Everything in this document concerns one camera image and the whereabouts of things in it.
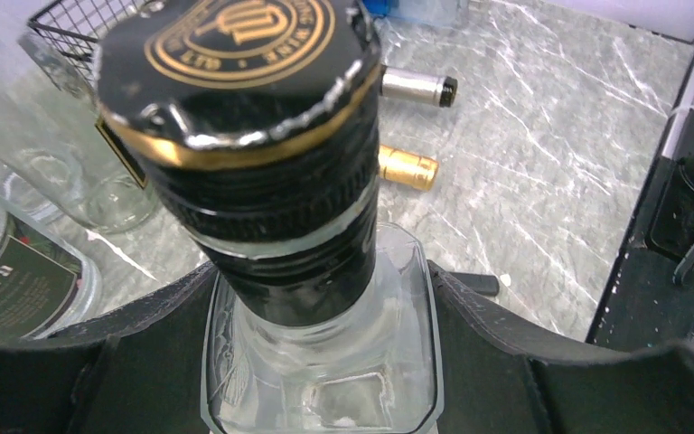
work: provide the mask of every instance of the black bottle cap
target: black bottle cap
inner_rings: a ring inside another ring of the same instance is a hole
[[[351,306],[374,266],[379,152],[362,3],[156,0],[99,47],[103,116],[244,304],[288,326]]]
[[[456,92],[459,89],[459,80],[453,77],[445,77],[443,80],[443,92],[440,94],[440,107],[451,107],[456,99]]]

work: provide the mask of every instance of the black label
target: black label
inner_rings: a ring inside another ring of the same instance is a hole
[[[36,335],[68,308],[81,261],[7,214],[0,242],[0,341]]]
[[[116,156],[118,156],[118,159],[121,160],[121,163],[123,163],[124,167],[131,174],[132,178],[134,178],[137,185],[139,185],[140,188],[145,188],[147,186],[147,176],[145,176],[145,171],[142,170],[142,167],[128,151],[123,140],[121,140],[121,138],[118,137],[118,135],[116,135],[116,133],[114,133],[110,127],[108,127],[108,124],[105,123],[105,120],[101,116],[97,119],[97,124],[95,124],[95,127],[97,127],[97,131],[99,131],[100,135],[102,135],[105,141],[108,142],[110,149],[116,153]]]

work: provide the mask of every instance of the glass bottle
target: glass bottle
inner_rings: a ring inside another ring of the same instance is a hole
[[[0,198],[0,342],[94,316],[100,281],[91,259]]]
[[[62,217],[62,211],[0,161],[0,197],[42,224]]]
[[[95,53],[106,121],[222,272],[215,433],[436,431],[427,263],[377,229],[378,39],[356,0],[155,0]]]
[[[437,433],[443,389],[427,260],[389,223],[378,225],[376,255],[358,301],[314,326],[265,321],[219,283],[203,365],[204,418],[216,430]]]
[[[160,204],[152,186],[106,143],[84,86],[57,90],[21,48],[18,38],[35,42],[26,30],[0,9],[0,160],[84,227],[115,233],[145,222]],[[32,55],[48,59],[44,48]]]

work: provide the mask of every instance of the wine bottle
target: wine bottle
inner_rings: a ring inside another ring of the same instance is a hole
[[[0,342],[94,316],[100,282],[91,259],[0,197]]]
[[[436,430],[427,262],[377,226],[380,55],[357,0],[151,1],[95,53],[105,120],[222,273],[213,432]]]

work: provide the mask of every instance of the bottle base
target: bottle base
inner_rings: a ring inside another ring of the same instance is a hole
[[[70,206],[69,216],[81,226],[102,234],[131,231],[148,222],[161,203],[152,186],[140,188],[129,174],[106,179]]]
[[[420,243],[380,224],[357,303],[320,325],[250,312],[221,279],[204,348],[202,414],[215,434],[436,432],[443,384]]]

